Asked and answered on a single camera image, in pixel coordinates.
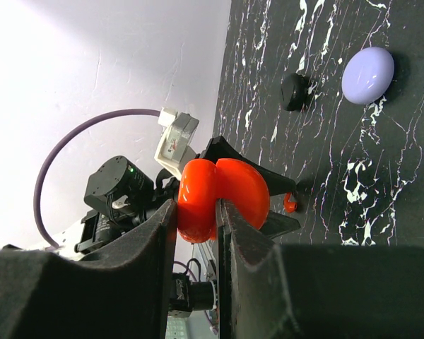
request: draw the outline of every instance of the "lavender ball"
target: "lavender ball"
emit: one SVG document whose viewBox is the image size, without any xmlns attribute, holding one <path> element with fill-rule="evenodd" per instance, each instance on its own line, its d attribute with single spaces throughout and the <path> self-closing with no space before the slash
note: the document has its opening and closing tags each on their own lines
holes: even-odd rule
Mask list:
<svg viewBox="0 0 424 339">
<path fill-rule="evenodd" d="M 354 104 L 370 104 L 386 92 L 393 75 L 394 60 L 387 50 L 364 48 L 353 56 L 344 70 L 343 94 Z"/>
</svg>

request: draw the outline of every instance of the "black cable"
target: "black cable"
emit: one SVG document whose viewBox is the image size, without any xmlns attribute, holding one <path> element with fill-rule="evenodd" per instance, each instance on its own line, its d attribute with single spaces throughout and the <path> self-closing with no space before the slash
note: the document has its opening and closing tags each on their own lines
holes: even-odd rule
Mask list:
<svg viewBox="0 0 424 339">
<path fill-rule="evenodd" d="M 148 115 L 151 117 L 158 117 L 160 115 L 160 112 L 155 111 L 154 109 L 122 109 L 119 111 L 108 112 L 108 113 L 93 117 L 83 122 L 82 124 L 74 128 L 69 133 L 67 133 L 66 136 L 62 138 L 58 142 L 58 144 L 55 145 L 54 149 L 50 151 L 46 160 L 42 164 L 40 173 L 38 174 L 36 179 L 35 192 L 33 194 L 33 213 L 35 215 L 35 222 L 36 222 L 36 227 L 38 231 L 40 232 L 42 237 L 45 239 L 45 241 L 48 242 L 50 245 L 52 245 L 55 249 L 59 248 L 59 245 L 55 240 L 52 239 L 52 237 L 47 232 L 44 226 L 44 223 L 42 221 L 42 216 L 41 216 L 42 186 L 44 184 L 44 179 L 47 175 L 47 171 L 49 170 L 50 165 L 53 163 L 54 159 L 57 157 L 60 150 L 62 150 L 69 141 L 74 139 L 81 132 L 85 131 L 91 126 L 96 125 L 102 121 L 114 119 L 117 117 L 125 117 L 128 115 Z"/>
<path fill-rule="evenodd" d="M 108 194 L 107 200 L 105 201 L 105 207 L 107 209 L 108 218 L 110 219 L 111 222 L 116 224 L 116 220 L 114 219 L 114 215 L 113 215 L 112 204 L 113 204 L 113 195 Z"/>
<path fill-rule="evenodd" d="M 190 263 L 194 262 L 196 264 L 196 267 L 198 267 L 198 281 L 201 281 L 201 264 L 199 263 L 198 259 L 191 258 L 187 261 L 187 267 L 190 267 Z"/>
</svg>

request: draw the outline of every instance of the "red plastic object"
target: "red plastic object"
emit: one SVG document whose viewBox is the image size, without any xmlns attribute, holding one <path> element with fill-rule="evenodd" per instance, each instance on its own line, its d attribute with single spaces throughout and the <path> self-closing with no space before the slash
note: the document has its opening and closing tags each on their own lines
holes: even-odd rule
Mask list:
<svg viewBox="0 0 424 339">
<path fill-rule="evenodd" d="M 235 159 L 190 161 L 182 173 L 178 197 L 177 229 L 192 243 L 216 239 L 216 200 L 231 200 L 256 229 L 270 209 L 266 182 L 251 165 Z"/>
<path fill-rule="evenodd" d="M 192 160 L 184 168 L 177 198 L 177 229 L 188 242 L 205 242 L 211 236 L 216 177 L 216 166 L 208 160 Z"/>
<path fill-rule="evenodd" d="M 287 213 L 293 213 L 297 210 L 297 203 L 289 201 L 291 193 L 286 193 L 284 197 L 284 209 Z"/>
<path fill-rule="evenodd" d="M 231 200 L 245 220 L 259 230 L 269 214 L 267 184 L 253 166 L 236 159 L 217 161 L 217 198 Z"/>
</svg>

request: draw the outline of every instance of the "white wall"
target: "white wall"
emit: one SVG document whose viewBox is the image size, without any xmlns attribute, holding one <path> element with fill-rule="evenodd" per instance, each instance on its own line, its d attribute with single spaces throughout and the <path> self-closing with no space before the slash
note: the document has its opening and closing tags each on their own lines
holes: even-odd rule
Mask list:
<svg viewBox="0 0 424 339">
<path fill-rule="evenodd" d="M 175 107 L 211 137 L 230 0 L 0 0 L 0 247 L 40 241 L 33 186 L 73 127 L 123 108 Z M 150 177 L 161 128 L 126 117 L 74 140 L 47 175 L 42 216 L 52 234 L 81 218 L 86 181 L 113 155 Z"/>
</svg>

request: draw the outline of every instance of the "white connector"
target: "white connector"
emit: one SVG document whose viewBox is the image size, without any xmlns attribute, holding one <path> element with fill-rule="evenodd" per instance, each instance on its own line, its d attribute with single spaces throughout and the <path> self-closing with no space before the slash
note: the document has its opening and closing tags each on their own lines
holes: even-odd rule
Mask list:
<svg viewBox="0 0 424 339">
<path fill-rule="evenodd" d="M 175 122 L 177 117 L 177 110 L 173 108 L 162 108 L 158 117 L 158 124 L 167 128 Z"/>
</svg>

